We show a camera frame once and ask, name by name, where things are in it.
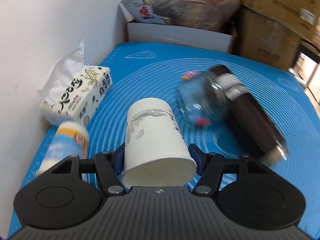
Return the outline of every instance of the transparent container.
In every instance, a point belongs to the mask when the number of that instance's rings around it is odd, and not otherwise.
[[[177,87],[176,96],[183,119],[197,126],[221,122],[227,113],[223,89],[210,71],[184,81]]]

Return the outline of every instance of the tissue pack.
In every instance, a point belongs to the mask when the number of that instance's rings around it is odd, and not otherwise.
[[[108,67],[88,66],[76,74],[59,98],[59,102],[49,104],[44,100],[40,109],[53,125],[75,121],[86,126],[111,86],[112,79]]]

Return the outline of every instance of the brown cardboard box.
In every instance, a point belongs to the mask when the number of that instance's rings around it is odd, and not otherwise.
[[[300,42],[299,35],[246,8],[241,9],[238,21],[234,54],[288,70]]]
[[[312,40],[320,16],[320,0],[241,0],[241,3]]]

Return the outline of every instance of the clear plastic bag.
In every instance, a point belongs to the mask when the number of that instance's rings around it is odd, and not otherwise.
[[[177,26],[219,31],[238,9],[240,0],[147,0],[155,14]]]

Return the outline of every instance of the paper cup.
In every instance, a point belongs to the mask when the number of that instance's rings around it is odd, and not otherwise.
[[[135,102],[128,111],[122,183],[132,186],[182,186],[196,174],[170,106],[159,98]]]

